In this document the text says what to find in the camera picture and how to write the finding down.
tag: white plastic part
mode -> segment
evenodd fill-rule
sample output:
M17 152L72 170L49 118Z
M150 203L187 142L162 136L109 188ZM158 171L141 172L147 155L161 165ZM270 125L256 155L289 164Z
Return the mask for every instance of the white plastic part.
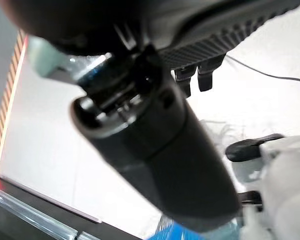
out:
M261 183L263 205L279 240L300 240L300 136L271 151L277 156Z
M259 222L254 205L243 206L244 226L240 230L240 240L273 240L271 233Z

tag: wire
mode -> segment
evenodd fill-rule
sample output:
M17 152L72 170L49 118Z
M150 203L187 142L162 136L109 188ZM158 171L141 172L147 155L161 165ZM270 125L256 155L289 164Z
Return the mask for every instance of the wire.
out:
M265 72L262 72L262 71L259 71L251 66L248 66L247 64L235 59L234 57L232 56L229 56L229 55L225 55L227 58L231 59L232 61L250 69L250 70L253 70L257 73L260 73L262 75L265 75L265 76L268 76L268 77L271 77L271 78L275 78L275 79L284 79L284 80L291 80L291 81L297 81L297 82L300 82L300 78L297 78L297 77L287 77L287 76L274 76L274 75L271 75L271 74L268 74L268 73L265 73Z

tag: glass panel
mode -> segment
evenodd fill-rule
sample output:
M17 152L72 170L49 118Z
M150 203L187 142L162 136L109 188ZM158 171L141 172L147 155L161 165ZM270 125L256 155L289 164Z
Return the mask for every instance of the glass panel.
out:
M78 231L0 190L0 206L57 240L74 240Z
M100 239L83 231L80 234L80 236L77 238L77 240L100 240Z

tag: ridged surface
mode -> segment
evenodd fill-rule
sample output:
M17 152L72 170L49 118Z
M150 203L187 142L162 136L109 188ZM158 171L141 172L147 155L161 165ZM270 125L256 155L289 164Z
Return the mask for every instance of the ridged surface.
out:
M219 33L213 34L209 38L178 49L163 51L160 55L171 69L182 68L223 55L234 49L267 20L282 15L296 7L284 9L281 12L273 12L268 16L261 16L258 19L251 19L243 24L236 24L231 29L222 29Z

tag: orange light strip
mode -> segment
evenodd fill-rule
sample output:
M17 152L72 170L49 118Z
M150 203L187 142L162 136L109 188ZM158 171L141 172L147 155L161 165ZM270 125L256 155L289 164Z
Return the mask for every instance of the orange light strip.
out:
M16 94L17 84L20 77L21 67L25 58L26 44L25 34L20 30L17 36L17 43L14 47L14 55L9 66L7 83L2 97L0 108L0 161L6 139L8 122L10 119L12 104Z

